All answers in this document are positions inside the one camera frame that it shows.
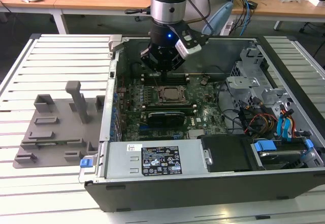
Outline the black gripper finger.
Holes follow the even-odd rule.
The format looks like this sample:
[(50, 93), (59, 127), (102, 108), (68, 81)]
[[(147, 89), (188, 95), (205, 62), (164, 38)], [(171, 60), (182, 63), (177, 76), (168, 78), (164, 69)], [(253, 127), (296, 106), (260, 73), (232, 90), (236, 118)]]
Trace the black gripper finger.
[(185, 60), (180, 55), (176, 55), (174, 58), (166, 60), (164, 68), (164, 81), (167, 80), (168, 72), (178, 69), (184, 62)]
[(151, 70), (160, 72), (161, 81), (165, 81), (165, 59), (160, 46), (148, 46), (140, 52), (141, 61)]

